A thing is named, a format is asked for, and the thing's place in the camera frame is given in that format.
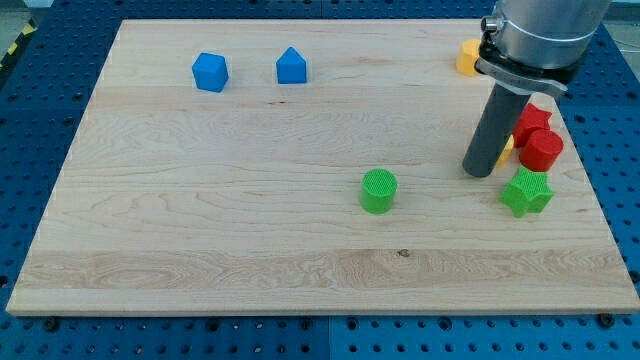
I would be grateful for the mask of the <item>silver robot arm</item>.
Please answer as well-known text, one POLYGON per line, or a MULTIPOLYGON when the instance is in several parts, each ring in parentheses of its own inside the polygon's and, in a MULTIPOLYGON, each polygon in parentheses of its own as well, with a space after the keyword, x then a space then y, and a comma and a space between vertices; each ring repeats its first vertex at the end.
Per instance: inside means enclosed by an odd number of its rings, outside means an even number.
POLYGON ((609 0, 498 0, 481 20, 475 69, 516 94, 559 98, 609 6, 609 0))

